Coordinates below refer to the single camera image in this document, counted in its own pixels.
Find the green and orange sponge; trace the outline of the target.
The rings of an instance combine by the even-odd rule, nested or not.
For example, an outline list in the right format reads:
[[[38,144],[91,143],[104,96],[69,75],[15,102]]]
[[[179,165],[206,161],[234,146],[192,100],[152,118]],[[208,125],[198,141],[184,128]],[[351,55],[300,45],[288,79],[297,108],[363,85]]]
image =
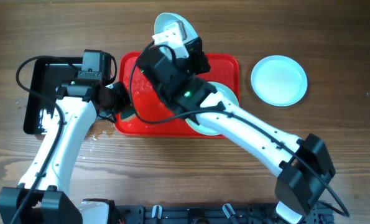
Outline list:
[[[121,121],[130,121],[136,117],[136,110],[133,107],[128,107],[119,113],[119,119]]]

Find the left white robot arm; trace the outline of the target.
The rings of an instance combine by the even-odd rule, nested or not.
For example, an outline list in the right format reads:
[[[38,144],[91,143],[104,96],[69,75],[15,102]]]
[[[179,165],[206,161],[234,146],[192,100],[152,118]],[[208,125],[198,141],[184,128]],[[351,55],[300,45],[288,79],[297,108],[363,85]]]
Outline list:
[[[99,81],[62,83],[56,92],[55,116],[42,145],[17,187],[0,191],[4,223],[119,223],[113,200],[86,199],[75,205],[68,197],[73,168],[99,110],[114,114],[129,105],[122,82],[111,88]]]

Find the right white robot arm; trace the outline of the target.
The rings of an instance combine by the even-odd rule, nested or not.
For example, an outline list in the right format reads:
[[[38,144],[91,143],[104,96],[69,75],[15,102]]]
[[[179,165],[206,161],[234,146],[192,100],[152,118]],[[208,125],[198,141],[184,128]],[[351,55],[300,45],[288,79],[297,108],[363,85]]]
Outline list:
[[[230,139],[259,159],[276,176],[276,213],[287,223],[299,223],[319,203],[336,174],[322,139],[305,139],[268,125],[235,105],[211,83],[199,77],[210,69],[196,38],[185,46],[187,58],[177,57],[166,44],[150,43],[136,67],[151,82],[159,100],[173,119],[190,119]]]

